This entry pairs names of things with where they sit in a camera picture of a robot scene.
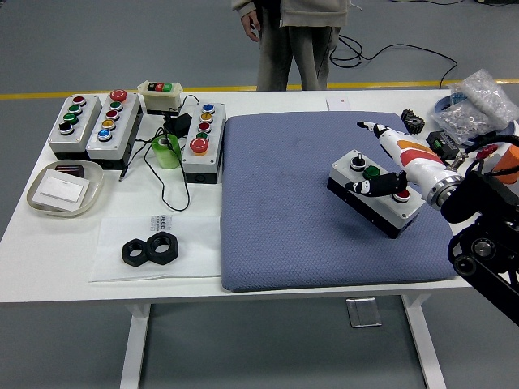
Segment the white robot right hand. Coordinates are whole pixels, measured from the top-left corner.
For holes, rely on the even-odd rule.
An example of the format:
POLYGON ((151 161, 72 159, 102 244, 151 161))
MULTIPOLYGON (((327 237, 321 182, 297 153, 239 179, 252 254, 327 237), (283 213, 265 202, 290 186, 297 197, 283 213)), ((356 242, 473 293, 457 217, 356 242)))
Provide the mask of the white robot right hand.
POLYGON ((374 122, 358 122, 357 125, 375 135, 401 171, 349 182, 345 184, 347 190, 366 197, 380 197, 400 193, 413 182, 421 189, 422 198, 433 208, 440 209, 461 184, 462 176, 458 172, 448 169, 429 147, 411 135, 374 122))

